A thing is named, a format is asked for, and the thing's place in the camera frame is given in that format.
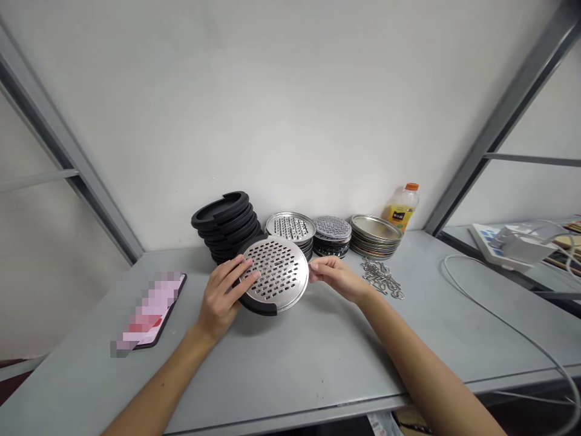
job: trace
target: pile of metal hooks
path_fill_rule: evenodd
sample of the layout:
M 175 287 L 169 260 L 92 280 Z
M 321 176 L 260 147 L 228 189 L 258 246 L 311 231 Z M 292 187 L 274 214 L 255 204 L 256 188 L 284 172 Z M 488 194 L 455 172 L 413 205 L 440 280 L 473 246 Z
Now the pile of metal hooks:
M 367 282 L 372 285 L 375 289 L 384 295 L 391 295 L 393 298 L 398 300 L 403 300 L 405 298 L 404 293 L 401 291 L 401 286 L 396 282 L 392 273 L 388 267 L 386 267 L 383 262 L 379 260 L 370 259 L 369 257 L 363 257 L 364 263 L 361 264 L 365 275 L 362 277 L 367 280 Z

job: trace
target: metal grater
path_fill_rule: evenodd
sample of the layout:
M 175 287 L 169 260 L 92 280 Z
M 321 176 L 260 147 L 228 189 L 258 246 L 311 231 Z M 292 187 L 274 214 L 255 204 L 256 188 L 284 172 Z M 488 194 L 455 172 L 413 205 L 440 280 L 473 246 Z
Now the metal grater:
M 300 243 L 308 241 L 314 236 L 315 225 L 305 215 L 295 212 L 280 212 L 268 218 L 266 231 L 271 235 Z
M 351 226 L 341 218 L 325 215 L 315 218 L 314 222 L 320 239 L 342 240 L 351 236 Z
M 243 251 L 254 261 L 241 277 L 254 271 L 260 278 L 241 298 L 242 304 L 261 315 L 276 315 L 294 306 L 309 283 L 309 265 L 299 247 L 276 236 L 259 236 Z

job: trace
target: stack of black rubber rings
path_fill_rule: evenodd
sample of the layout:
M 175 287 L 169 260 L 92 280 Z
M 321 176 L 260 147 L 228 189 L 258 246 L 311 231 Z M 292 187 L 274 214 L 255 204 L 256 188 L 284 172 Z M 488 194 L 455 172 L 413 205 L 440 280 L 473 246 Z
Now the stack of black rubber rings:
M 222 197 L 198 210 L 191 221 L 217 264 L 233 259 L 246 242 L 264 234 L 248 194 L 237 191 Z

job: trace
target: plastic bottle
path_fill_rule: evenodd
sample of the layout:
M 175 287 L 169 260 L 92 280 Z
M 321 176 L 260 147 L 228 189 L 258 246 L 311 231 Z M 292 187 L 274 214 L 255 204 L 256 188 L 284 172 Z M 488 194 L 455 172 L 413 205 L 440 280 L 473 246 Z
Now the plastic bottle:
M 405 231 L 412 214 L 418 207 L 418 188 L 417 183 L 408 183 L 403 191 L 389 199 L 381 217 L 401 231 Z

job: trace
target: person's left hand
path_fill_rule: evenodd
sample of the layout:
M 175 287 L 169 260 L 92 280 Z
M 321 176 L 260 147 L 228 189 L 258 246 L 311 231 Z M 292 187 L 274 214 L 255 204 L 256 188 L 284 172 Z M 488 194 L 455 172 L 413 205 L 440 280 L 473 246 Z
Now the person's left hand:
M 260 277 L 260 273 L 255 271 L 228 292 L 232 284 L 250 265 L 252 265 L 252 259 L 244 260 L 240 254 L 219 265 L 210 275 L 204 291 L 200 315 L 194 327 L 213 343 L 217 343 L 226 334 L 241 308 L 238 299 Z

